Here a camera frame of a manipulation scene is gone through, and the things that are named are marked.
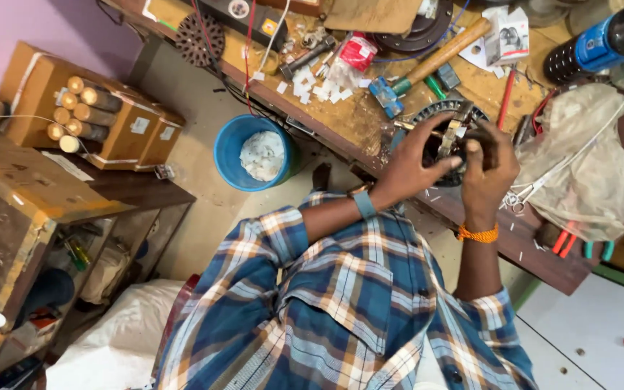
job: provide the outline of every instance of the blue watch strap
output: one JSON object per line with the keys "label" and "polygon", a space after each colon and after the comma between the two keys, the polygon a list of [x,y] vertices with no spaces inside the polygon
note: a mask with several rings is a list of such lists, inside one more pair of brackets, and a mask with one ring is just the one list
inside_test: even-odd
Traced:
{"label": "blue watch strap", "polygon": [[358,205],[360,215],[363,216],[363,219],[368,219],[377,215],[377,210],[374,209],[374,206],[372,205],[372,201],[369,199],[369,194],[367,191],[362,191],[354,194],[353,200],[356,201],[356,205]]}

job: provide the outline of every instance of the hammer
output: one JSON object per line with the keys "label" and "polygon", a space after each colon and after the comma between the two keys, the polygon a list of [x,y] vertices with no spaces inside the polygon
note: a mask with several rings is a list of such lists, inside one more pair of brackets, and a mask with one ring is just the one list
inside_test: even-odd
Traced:
{"label": "hammer", "polygon": [[369,91],[377,98],[387,116],[390,119],[394,119],[394,117],[403,112],[403,103],[399,101],[398,96],[408,92],[413,84],[422,82],[425,77],[438,70],[440,66],[446,64],[460,51],[466,49],[467,46],[488,31],[490,31],[490,21],[481,17],[464,32],[452,38],[432,56],[418,64],[407,75],[396,80],[393,86],[390,87],[386,79],[380,75],[370,83]]}
{"label": "hammer", "polygon": [[336,46],[336,40],[331,35],[327,35],[324,40],[322,40],[314,49],[308,51],[304,56],[296,59],[290,64],[283,64],[279,69],[281,69],[281,73],[286,80],[291,81],[293,79],[293,74],[298,71],[298,69],[307,65],[313,58],[319,56],[321,53],[329,49],[333,49]]}

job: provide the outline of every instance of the blue hammer head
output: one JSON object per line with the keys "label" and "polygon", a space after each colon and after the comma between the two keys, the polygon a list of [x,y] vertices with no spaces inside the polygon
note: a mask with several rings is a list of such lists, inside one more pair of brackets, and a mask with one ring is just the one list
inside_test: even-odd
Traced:
{"label": "blue hammer head", "polygon": [[381,75],[369,84],[369,91],[377,98],[390,120],[403,112],[403,103]]}

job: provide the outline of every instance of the blue wire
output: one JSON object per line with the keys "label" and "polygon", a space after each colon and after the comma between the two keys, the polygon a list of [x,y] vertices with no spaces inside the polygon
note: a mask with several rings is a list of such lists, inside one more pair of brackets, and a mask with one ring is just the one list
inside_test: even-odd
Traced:
{"label": "blue wire", "polygon": [[435,45],[437,45],[440,41],[444,40],[446,37],[446,34],[452,30],[454,28],[454,26],[456,25],[456,22],[459,20],[459,18],[461,17],[461,14],[464,13],[464,10],[466,10],[466,7],[469,6],[469,2],[471,0],[466,0],[466,4],[464,4],[463,8],[461,8],[461,11],[459,12],[459,14],[456,15],[456,19],[454,20],[454,22],[451,22],[451,26],[449,26],[448,29],[446,29],[445,33],[442,34],[441,37],[439,37],[439,40],[437,40],[435,43],[431,44],[430,46],[426,47],[425,49],[423,49],[423,51],[413,54],[412,56],[409,57],[403,57],[403,58],[394,58],[393,60],[374,60],[372,62],[400,62],[400,61],[406,61],[406,60],[412,60],[414,58],[418,58],[420,56],[422,56],[423,54],[427,53],[430,49],[432,49]]}

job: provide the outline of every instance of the red tool handle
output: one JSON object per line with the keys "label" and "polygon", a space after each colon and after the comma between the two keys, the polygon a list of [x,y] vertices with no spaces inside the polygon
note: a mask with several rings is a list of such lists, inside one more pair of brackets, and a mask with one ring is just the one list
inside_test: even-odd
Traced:
{"label": "red tool handle", "polygon": [[502,98],[500,106],[500,116],[497,118],[497,128],[502,130],[505,124],[505,116],[507,115],[507,106],[510,104],[510,94],[512,94],[512,86],[515,84],[515,68],[510,69],[510,75],[507,77],[507,87],[505,87],[505,96]]}
{"label": "red tool handle", "polygon": [[565,243],[565,239],[570,233],[567,230],[563,230],[558,236],[558,240],[555,242],[555,246],[552,247],[552,252],[558,254],[562,249],[562,244]]}
{"label": "red tool handle", "polygon": [[570,249],[572,249],[572,244],[574,244],[574,240],[576,239],[577,239],[576,235],[570,235],[570,240],[567,243],[567,246],[565,246],[565,249],[563,249],[562,252],[560,252],[560,257],[564,259],[565,256],[567,256],[567,253],[570,253]]}

